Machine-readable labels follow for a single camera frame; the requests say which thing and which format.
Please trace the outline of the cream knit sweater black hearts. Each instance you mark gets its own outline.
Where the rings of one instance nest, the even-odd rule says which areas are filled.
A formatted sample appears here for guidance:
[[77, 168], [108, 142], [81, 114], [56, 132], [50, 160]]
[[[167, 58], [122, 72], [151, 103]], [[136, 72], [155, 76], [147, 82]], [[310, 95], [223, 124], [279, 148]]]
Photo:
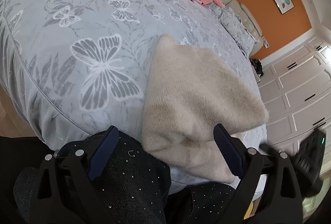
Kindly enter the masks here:
[[200, 178], [232, 183], [213, 129], [231, 135], [268, 121], [262, 100], [210, 48], [162, 35], [153, 56], [142, 124], [144, 150]]

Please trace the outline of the grey butterfly print bedspread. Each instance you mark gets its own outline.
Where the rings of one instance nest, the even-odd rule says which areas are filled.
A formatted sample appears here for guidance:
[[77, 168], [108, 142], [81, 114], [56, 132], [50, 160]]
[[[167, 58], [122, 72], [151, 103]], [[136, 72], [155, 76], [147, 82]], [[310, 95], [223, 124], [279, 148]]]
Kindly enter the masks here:
[[[248, 58], [191, 0], [1, 0], [1, 86], [52, 150], [110, 126], [142, 144], [149, 72], [164, 34], [213, 49], [261, 99]], [[257, 148], [265, 125], [230, 135]], [[173, 193], [211, 181], [169, 166]]]

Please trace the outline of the grey butterfly print pillow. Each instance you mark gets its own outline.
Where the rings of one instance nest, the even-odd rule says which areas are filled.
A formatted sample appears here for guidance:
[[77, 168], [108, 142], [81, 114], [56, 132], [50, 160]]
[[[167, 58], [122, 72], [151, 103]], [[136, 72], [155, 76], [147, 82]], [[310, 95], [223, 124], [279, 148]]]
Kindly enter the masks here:
[[227, 6], [220, 7], [214, 2], [207, 4], [206, 8], [212, 12], [220, 24], [235, 40], [244, 56], [248, 58], [258, 41], [248, 32], [247, 28], [242, 23], [242, 19], [235, 14], [232, 8]]

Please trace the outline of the black sparkly trousers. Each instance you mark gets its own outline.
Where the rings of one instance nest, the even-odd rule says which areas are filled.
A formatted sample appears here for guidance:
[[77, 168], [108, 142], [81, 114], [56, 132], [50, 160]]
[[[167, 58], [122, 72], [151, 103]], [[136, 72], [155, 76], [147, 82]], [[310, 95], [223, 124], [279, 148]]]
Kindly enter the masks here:
[[[59, 198], [55, 158], [46, 155], [38, 169], [26, 167], [13, 196], [27, 223], [69, 223]], [[100, 177], [92, 181], [112, 223], [216, 223], [233, 197], [233, 187], [208, 182], [170, 194], [170, 168], [119, 132], [119, 141]]]

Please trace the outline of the dark object beside bed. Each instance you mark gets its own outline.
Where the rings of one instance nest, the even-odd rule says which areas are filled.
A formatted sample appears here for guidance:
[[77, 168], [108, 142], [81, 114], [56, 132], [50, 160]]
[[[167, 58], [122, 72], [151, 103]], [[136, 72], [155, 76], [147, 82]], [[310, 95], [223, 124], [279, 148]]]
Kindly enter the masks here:
[[253, 66], [257, 76], [262, 77], [264, 75], [264, 73], [263, 73], [263, 66], [262, 66], [260, 60], [250, 58], [250, 63]]

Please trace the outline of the beige padded headboard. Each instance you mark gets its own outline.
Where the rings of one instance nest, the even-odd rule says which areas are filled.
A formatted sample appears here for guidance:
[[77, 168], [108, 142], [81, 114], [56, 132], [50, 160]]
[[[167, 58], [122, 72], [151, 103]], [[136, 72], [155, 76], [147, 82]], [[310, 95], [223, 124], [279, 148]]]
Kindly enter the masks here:
[[249, 11], [247, 6], [245, 6], [243, 3], [238, 2], [237, 0], [222, 0], [223, 3], [229, 7], [232, 8], [236, 15], [238, 15], [244, 27], [248, 30], [249, 33], [257, 40], [257, 43], [254, 45], [250, 56], [255, 55], [263, 46], [263, 39], [262, 39], [262, 30], [252, 15], [252, 13]]

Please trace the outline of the white panelled wardrobe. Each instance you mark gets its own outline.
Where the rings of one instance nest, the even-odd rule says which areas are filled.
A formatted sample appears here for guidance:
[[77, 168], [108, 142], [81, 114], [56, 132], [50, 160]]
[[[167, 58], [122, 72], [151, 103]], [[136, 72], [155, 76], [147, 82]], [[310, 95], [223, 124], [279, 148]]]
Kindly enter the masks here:
[[321, 172], [330, 169], [330, 43], [315, 35], [263, 68], [268, 142], [295, 154], [314, 129], [326, 133]]

